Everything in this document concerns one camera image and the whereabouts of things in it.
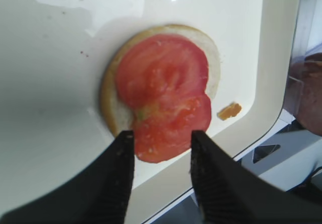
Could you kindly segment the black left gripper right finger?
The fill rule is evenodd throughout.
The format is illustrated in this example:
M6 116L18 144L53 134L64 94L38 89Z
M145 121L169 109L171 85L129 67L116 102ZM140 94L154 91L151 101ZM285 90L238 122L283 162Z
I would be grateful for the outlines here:
M321 205L258 178L204 131L192 131L190 175L204 223L321 223Z

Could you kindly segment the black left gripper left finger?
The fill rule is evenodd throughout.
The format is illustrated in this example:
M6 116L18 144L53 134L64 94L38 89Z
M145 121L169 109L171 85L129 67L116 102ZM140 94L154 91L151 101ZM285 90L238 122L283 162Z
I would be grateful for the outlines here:
M134 133L122 131L84 170L1 223L124 223L134 179Z

